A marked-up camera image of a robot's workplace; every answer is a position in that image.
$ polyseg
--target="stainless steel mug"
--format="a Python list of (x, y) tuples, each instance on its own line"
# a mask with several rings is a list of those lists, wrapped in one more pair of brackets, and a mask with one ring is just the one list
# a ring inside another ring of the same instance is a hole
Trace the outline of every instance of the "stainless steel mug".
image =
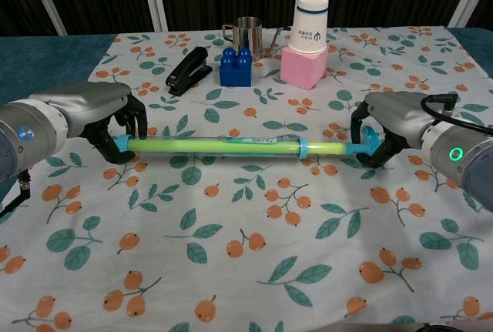
[[(226, 30), (231, 29), (233, 32), (233, 39), (229, 39), (226, 36)], [(277, 36), (281, 30), (290, 30), (289, 27), (278, 28), (276, 35), (270, 49), (273, 48), (276, 43)], [(235, 51), (240, 49), (249, 49), (252, 52), (254, 61), (259, 61), (264, 55), (263, 43), (262, 43), (262, 22), (259, 18), (253, 16), (243, 16), (241, 18), (235, 18), (233, 24), (223, 25), (223, 38), (225, 41), (233, 43)]]

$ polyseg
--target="blue lego brick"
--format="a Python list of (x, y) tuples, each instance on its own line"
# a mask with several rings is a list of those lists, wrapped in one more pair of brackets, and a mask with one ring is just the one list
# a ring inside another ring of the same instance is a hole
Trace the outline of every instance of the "blue lego brick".
[(234, 49), (225, 49), (219, 67), (222, 87), (252, 86), (252, 54), (249, 49), (241, 49), (238, 55)]

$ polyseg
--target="green indicator light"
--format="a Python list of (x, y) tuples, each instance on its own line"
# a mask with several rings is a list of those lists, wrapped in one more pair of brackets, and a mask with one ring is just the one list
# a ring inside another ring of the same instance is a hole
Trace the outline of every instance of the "green indicator light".
[(454, 147), (453, 149), (450, 150), (448, 157), (450, 157), (450, 160), (452, 161), (459, 161), (460, 159), (462, 159), (463, 155), (464, 155), (464, 150), (462, 148)]

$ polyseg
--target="white paper cup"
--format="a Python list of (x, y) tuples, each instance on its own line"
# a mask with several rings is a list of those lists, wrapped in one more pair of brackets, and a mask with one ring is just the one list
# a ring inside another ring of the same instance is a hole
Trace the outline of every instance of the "white paper cup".
[(303, 55), (317, 55), (326, 50), (329, 0), (297, 0), (289, 47)]

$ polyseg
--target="metal cup handle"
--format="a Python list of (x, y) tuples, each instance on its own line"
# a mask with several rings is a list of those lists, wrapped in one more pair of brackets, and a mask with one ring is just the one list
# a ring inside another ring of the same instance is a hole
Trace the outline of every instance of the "metal cup handle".
[(231, 24), (223, 24), (223, 39), (225, 41), (228, 41), (228, 42), (231, 42), (233, 43), (233, 40), (232, 39), (229, 39), (227, 36), (226, 36), (226, 29), (231, 29), (231, 31), (233, 31), (233, 26)]
[(270, 43), (270, 48), (269, 48), (269, 52), (272, 51), (272, 49), (274, 48), (274, 46), (276, 45), (276, 40), (277, 40), (277, 36), (279, 35), (279, 33), (281, 33), (283, 30), (291, 30), (291, 27), (290, 26), (283, 26), (281, 28), (277, 28), (276, 29), (276, 34), (274, 34), (274, 39), (272, 40), (272, 43)]

